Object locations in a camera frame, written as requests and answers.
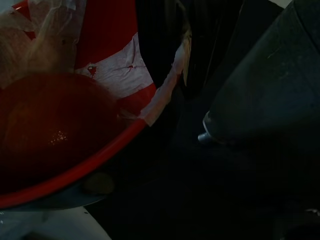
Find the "plastic bag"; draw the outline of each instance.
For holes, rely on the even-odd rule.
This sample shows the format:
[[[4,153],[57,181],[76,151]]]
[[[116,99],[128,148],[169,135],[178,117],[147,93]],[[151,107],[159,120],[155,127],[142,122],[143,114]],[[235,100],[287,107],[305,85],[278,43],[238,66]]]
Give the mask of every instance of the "plastic bag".
[[[29,0],[0,16],[0,87],[31,73],[73,73],[86,0]]]

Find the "white fabric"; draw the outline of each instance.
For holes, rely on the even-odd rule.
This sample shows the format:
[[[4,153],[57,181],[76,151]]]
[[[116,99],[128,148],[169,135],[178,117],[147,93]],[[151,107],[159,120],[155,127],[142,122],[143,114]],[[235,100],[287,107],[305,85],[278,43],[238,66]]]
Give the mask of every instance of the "white fabric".
[[[94,76],[90,73],[92,68],[96,68]],[[125,98],[153,84],[140,54],[138,33],[123,50],[100,62],[90,63],[75,72],[93,77],[116,99]]]

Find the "dark floor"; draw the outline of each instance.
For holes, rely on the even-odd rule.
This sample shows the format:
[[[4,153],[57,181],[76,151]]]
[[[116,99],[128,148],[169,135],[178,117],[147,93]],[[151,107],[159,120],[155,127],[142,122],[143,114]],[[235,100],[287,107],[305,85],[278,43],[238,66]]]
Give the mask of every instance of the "dark floor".
[[[156,131],[150,139],[170,144],[148,153],[149,159],[158,159],[156,164],[126,179],[127,184],[139,179],[144,184],[86,207],[113,240],[273,239],[275,210],[244,204],[257,187],[246,174],[244,153],[224,146],[202,148],[197,136],[220,86],[281,11],[268,0],[245,2],[226,57],[201,96],[182,104],[170,138],[158,139]]]

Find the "dark background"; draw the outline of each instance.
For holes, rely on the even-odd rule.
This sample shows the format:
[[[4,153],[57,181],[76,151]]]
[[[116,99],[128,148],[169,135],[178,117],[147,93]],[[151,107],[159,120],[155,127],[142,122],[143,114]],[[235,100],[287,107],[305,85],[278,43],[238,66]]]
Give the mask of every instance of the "dark background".
[[[279,209],[257,200],[246,153],[204,148],[197,136],[221,85],[282,8],[268,0],[194,2],[183,2],[192,27],[188,87],[177,87],[159,121],[107,166],[115,192],[86,207],[113,240],[275,234]],[[137,0],[136,7],[141,54],[159,87],[181,42],[181,12],[164,15],[164,1]]]

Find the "white surface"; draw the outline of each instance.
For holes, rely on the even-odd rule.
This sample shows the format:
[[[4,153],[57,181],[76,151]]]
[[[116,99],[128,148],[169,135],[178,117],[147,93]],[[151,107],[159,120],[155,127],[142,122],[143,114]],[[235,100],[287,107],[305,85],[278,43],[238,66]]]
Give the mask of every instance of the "white surface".
[[[0,211],[0,240],[16,240],[44,221],[44,213]]]
[[[84,207],[51,211],[33,233],[55,240],[111,240]]]
[[[282,8],[286,8],[292,0],[269,0]]]
[[[89,72],[91,68],[96,71],[93,75]],[[75,72],[95,79],[107,88],[115,99],[130,96],[153,83],[140,54],[138,33],[121,51]]]

